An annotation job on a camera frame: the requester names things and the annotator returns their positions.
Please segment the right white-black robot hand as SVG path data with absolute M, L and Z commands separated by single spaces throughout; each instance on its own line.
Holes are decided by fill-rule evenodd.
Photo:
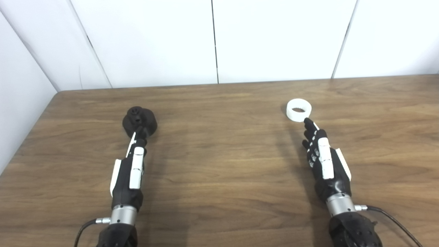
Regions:
M 325 202 L 339 193 L 352 196 L 350 170 L 340 149 L 331 147 L 326 131 L 318 128 L 312 119 L 305 118 L 303 122 L 305 139 L 302 145 L 315 179 L 314 190 L 318 198 Z

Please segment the left white-black robot hand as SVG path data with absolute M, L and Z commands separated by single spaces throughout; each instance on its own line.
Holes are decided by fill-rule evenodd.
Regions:
M 144 201 L 141 184 L 146 144 L 144 128 L 138 127 L 131 137 L 125 158 L 115 160 L 110 182 L 112 209 L 131 206 L 140 210 Z

